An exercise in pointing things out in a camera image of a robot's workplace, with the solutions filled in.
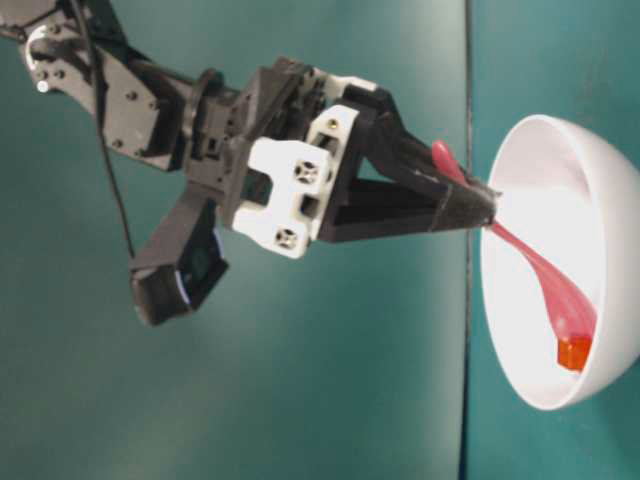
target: screw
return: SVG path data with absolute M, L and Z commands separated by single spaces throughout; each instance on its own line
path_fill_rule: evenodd
M 311 162 L 299 162 L 293 174 L 300 183 L 311 185 L 318 176 L 318 167 Z
M 298 243 L 298 236 L 288 228 L 281 228 L 276 233 L 276 244 L 287 250 L 293 250 Z

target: white plastic mount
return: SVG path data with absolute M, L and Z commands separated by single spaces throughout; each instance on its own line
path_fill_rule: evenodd
M 333 185 L 358 111 L 334 105 L 311 123 L 307 141 L 262 137 L 253 145 L 249 168 L 273 183 L 267 205 L 245 200 L 236 211 L 233 230 L 260 246 L 300 258 L 318 236 Z M 335 140 L 335 151 L 311 145 L 318 135 Z M 305 197 L 314 208 L 302 213 Z

